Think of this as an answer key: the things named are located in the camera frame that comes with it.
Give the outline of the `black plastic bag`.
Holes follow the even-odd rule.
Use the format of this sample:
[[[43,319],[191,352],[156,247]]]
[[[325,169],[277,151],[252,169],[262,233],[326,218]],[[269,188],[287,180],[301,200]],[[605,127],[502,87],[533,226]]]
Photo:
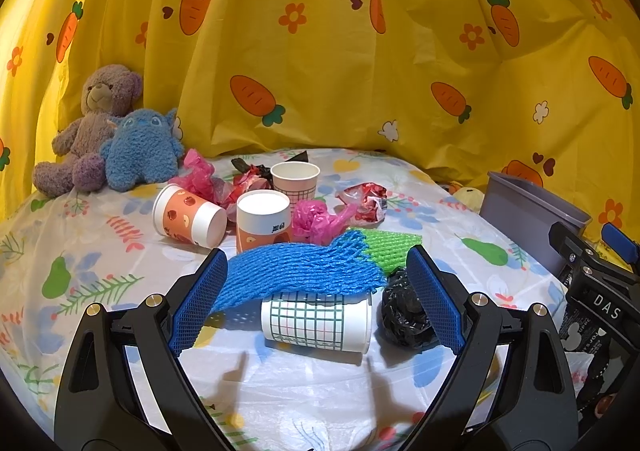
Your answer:
[[[439,345],[405,267],[396,268],[387,277],[382,293],[380,325],[382,335],[397,347],[422,353]]]

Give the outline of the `green foam net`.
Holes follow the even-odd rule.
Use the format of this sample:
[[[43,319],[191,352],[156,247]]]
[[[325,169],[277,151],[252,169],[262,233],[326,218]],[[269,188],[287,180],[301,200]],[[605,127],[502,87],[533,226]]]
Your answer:
[[[362,237],[363,254],[381,269],[383,275],[405,267],[410,249],[422,244],[419,234],[372,229],[356,229],[356,232]]]

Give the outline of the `green grid paper cup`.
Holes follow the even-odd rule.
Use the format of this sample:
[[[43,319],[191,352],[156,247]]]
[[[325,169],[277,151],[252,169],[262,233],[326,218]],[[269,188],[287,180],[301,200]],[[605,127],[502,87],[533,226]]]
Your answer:
[[[365,355],[372,336],[370,293],[279,293],[260,305],[265,338],[276,343]]]

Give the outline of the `blue foam net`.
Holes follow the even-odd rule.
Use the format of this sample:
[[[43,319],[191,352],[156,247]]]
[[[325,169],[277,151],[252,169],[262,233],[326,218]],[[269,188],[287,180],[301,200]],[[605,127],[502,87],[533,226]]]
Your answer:
[[[329,245],[280,243],[250,249],[228,262],[213,312],[279,293],[355,295],[384,283],[392,242],[384,231],[348,230]]]

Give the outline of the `orange paper cup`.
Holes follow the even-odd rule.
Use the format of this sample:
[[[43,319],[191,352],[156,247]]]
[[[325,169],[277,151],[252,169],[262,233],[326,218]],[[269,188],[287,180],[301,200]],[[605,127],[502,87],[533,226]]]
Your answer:
[[[164,237],[216,249],[226,235],[228,216],[224,208],[171,183],[157,194],[152,219]]]
[[[236,251],[291,242],[290,207],[290,199],[279,191],[242,194],[236,201]]]

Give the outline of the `black mickey print bag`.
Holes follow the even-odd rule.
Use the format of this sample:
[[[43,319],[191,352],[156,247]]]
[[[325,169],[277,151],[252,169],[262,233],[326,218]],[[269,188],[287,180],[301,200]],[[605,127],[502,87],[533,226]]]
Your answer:
[[[576,393],[579,434],[585,434],[617,396],[612,338],[569,303],[563,304],[559,315],[559,335]]]

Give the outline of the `grey plastic bin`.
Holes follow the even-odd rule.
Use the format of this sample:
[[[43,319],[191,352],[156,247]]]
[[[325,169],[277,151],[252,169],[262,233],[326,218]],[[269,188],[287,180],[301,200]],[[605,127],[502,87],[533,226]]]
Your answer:
[[[488,177],[480,215],[559,278],[565,263],[549,243],[552,224],[582,235],[591,221],[588,212],[522,178],[495,171]]]

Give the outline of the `yellow plush toy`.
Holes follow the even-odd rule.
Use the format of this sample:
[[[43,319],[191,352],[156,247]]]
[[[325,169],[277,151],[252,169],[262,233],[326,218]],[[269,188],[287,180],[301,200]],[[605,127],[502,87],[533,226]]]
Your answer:
[[[480,189],[473,188],[472,186],[464,186],[454,181],[450,183],[448,190],[449,193],[466,208],[474,212],[480,212],[485,198],[485,193],[480,191]]]

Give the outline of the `red crumpled wrapper right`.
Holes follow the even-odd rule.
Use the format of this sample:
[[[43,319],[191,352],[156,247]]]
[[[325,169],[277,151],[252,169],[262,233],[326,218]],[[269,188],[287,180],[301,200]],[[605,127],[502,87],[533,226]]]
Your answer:
[[[336,197],[354,213],[349,219],[353,227],[372,228],[386,216],[387,190],[375,182],[362,182],[338,191]]]

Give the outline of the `red crumpled wrapper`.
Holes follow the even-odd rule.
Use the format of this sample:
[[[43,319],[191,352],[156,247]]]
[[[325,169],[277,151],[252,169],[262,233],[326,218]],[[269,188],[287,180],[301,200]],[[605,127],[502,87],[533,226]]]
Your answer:
[[[372,228],[386,216],[387,190],[375,182],[362,182],[338,191],[336,197],[354,213],[349,219],[353,227]]]
[[[232,180],[232,189],[227,197],[229,205],[235,204],[238,198],[247,192],[255,190],[271,190],[272,174],[266,166],[250,165],[243,174],[238,174]]]

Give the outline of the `lying orange paper cup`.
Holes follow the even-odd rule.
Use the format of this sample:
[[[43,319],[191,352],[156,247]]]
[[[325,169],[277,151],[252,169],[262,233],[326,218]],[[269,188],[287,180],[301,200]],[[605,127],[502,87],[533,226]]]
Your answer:
[[[224,208],[171,183],[157,194],[152,219],[164,237],[216,249],[226,235],[228,216]]]

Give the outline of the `yellow carrot print curtain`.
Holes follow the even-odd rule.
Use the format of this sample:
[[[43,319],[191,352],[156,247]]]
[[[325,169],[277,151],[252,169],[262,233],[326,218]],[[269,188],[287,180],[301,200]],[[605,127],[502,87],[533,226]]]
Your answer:
[[[504,171],[639,231],[629,0],[4,0],[3,214],[112,63],[209,157],[365,148],[478,187]]]

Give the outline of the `pink plastic bag back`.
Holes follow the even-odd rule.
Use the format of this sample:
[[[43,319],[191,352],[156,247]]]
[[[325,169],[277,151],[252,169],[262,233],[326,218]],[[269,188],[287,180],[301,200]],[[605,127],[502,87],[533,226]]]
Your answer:
[[[169,179],[169,183],[176,184],[221,208],[227,209],[229,207],[232,185],[216,176],[215,166],[201,156],[195,148],[190,148],[186,152],[182,168],[186,172]]]

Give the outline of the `pink plastic bag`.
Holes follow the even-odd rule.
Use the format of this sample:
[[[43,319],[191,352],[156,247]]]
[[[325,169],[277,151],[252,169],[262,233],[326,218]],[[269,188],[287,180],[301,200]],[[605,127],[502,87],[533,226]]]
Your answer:
[[[329,245],[347,229],[358,206],[350,204],[337,214],[329,212],[322,200],[300,200],[293,209],[292,235],[299,243]]]
[[[227,209],[229,207],[232,185],[216,176],[215,166],[201,156],[195,148],[190,148],[186,152],[182,168],[186,172],[169,179],[169,183],[176,184],[221,208]]]

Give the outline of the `pink plastic bag front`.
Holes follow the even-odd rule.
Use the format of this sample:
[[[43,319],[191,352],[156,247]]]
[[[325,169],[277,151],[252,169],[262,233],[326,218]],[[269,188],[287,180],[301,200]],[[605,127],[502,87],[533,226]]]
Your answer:
[[[329,245],[347,229],[358,206],[350,204],[337,214],[329,212],[322,200],[300,200],[293,209],[292,235],[299,243]]]

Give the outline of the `blue plush monster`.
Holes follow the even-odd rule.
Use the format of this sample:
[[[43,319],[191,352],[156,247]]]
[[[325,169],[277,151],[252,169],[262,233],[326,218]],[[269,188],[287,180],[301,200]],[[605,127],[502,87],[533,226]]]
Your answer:
[[[177,176],[184,148],[174,136],[176,118],[175,108],[166,115],[140,108],[115,119],[113,137],[99,151],[111,189],[126,192],[141,183],[160,183]]]

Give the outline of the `red crumpled wrapper left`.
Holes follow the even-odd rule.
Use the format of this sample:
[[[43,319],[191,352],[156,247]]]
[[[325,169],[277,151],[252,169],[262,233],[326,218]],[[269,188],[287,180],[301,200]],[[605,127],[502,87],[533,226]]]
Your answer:
[[[247,192],[255,190],[271,190],[272,174],[266,166],[250,165],[243,174],[238,174],[232,180],[232,189],[227,197],[229,205],[235,204],[238,198]]]

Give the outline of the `pink grid paper cup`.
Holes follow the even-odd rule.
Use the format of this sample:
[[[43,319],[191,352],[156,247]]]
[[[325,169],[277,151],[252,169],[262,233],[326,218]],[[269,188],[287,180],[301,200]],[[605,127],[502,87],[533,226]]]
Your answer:
[[[301,200],[313,200],[316,195],[320,168],[306,162],[282,162],[271,169],[273,189],[290,199],[290,211]]]

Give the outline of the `black wrapper at back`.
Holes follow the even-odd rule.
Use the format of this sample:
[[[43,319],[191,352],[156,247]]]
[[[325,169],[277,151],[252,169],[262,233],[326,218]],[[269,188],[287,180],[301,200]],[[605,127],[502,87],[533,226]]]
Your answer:
[[[272,167],[281,162],[308,162],[308,152],[297,148],[271,151],[257,154],[242,154],[232,157],[231,165],[239,172],[247,172],[250,166]]]

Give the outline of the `purple teddy bear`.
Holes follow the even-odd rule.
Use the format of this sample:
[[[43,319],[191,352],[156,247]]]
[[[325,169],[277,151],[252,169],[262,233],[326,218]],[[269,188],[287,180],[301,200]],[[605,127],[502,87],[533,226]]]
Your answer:
[[[60,163],[35,166],[32,183],[47,197],[76,190],[90,193],[105,183],[102,144],[113,137],[115,122],[134,108],[142,96],[142,76],[128,67],[111,64],[96,70],[82,87],[81,118],[74,120],[52,140]]]

